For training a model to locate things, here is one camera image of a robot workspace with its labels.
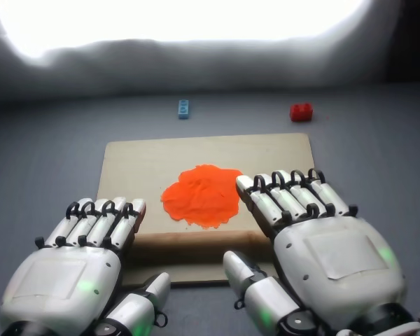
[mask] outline bright light panel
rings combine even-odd
[[[282,40],[322,34],[364,0],[0,0],[10,42],[28,57],[97,41]]]

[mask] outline table surface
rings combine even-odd
[[[179,99],[190,119],[178,120]],[[314,118],[291,123],[291,104]],[[420,85],[290,94],[115,98],[0,109],[0,299],[18,265],[47,237],[66,204],[98,191],[110,141],[304,132],[316,166],[380,231],[406,274],[407,307],[420,311]],[[169,325],[153,335],[258,335],[228,287],[175,288]]]

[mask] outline white robotic hand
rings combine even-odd
[[[224,268],[235,308],[245,307],[264,336],[420,336],[420,322],[402,306],[406,284],[394,253],[321,171],[239,176],[237,192],[271,240],[279,279],[232,251]]]
[[[0,306],[3,336],[147,336],[169,294],[167,273],[112,309],[121,258],[134,241],[146,203],[124,197],[81,199],[38,251],[18,267]]]

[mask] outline orange dough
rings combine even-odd
[[[236,178],[239,175],[242,175],[239,170],[211,164],[184,171],[178,182],[163,192],[160,198],[163,209],[175,221],[185,219],[188,224],[217,228],[238,214]]]

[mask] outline red toy block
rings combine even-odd
[[[291,121],[310,121],[313,117],[313,106],[309,103],[291,106],[289,118]]]

